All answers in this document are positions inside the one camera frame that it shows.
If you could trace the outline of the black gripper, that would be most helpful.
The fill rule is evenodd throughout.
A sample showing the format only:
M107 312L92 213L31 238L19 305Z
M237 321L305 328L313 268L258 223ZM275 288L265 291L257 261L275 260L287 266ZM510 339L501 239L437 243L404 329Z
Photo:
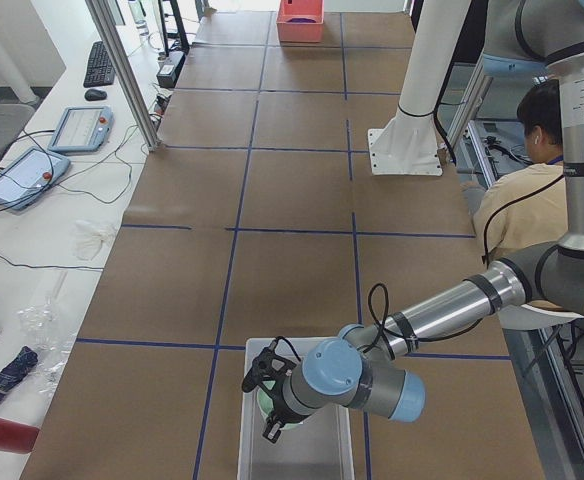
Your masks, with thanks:
M296 362L276 352L280 341L287 344ZM274 410L269 414L263 431L263 437L271 443L278 441L282 425L302 422L302 416L292 411L283 399L284 381L290 377L300 362L301 357L291 342L285 337L275 337L253 358L242 380L241 389L244 393L250 393L261 387L273 400Z

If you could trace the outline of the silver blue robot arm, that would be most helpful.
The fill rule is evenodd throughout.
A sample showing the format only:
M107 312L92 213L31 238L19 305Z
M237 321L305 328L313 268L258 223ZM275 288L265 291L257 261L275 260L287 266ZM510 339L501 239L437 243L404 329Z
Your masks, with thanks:
M464 334L504 307L547 300L584 315L584 1L494 1L484 46L499 63L541 64L559 81L566 234L494 260L484 273L371 326L345 326L297 362L273 347L263 349L242 389L261 390L271 399L266 440L276 442L285 426L328 404L416 420L425 404L424 385L392 361L423 343Z

